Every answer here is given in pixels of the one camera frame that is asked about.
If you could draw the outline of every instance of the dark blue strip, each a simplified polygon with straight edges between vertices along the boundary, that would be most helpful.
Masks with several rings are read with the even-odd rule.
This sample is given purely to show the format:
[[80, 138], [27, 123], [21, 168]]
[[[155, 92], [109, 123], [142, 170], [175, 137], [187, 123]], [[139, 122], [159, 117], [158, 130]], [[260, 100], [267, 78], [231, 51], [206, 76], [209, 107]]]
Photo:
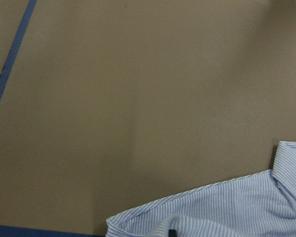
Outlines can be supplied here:
[[43, 231], [37, 229], [0, 226], [0, 237], [100, 237], [59, 231]]
[[0, 100], [37, 0], [29, 0], [0, 74]]

